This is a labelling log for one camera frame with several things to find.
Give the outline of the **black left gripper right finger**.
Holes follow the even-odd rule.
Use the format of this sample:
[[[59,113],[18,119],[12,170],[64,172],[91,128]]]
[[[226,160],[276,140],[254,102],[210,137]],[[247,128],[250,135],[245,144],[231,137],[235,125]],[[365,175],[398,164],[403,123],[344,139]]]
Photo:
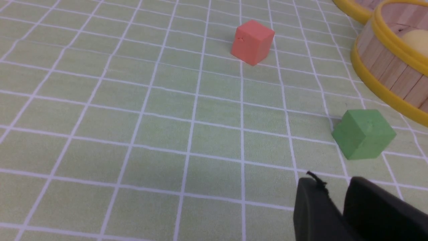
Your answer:
[[[426,241],[428,216],[363,177],[347,188],[344,219],[366,241]]]

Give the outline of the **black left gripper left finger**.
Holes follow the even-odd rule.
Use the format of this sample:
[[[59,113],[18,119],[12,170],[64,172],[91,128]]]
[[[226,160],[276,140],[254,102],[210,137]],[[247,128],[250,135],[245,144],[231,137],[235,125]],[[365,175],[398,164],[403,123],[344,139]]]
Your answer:
[[[313,172],[298,181],[293,214],[297,241],[357,241],[358,235],[346,223],[333,203],[327,183]]]

